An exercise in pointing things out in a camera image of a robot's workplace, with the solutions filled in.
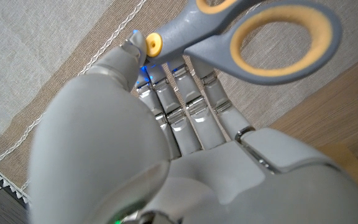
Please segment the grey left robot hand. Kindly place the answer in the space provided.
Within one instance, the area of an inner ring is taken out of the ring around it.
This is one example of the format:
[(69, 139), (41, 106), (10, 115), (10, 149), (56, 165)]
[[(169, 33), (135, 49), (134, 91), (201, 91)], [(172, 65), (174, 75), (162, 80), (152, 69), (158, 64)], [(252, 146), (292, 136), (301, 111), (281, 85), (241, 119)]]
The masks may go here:
[(171, 159), (131, 95), (146, 53), (134, 31), (49, 104), (30, 157), (32, 223), (358, 223), (358, 186), (274, 129)]

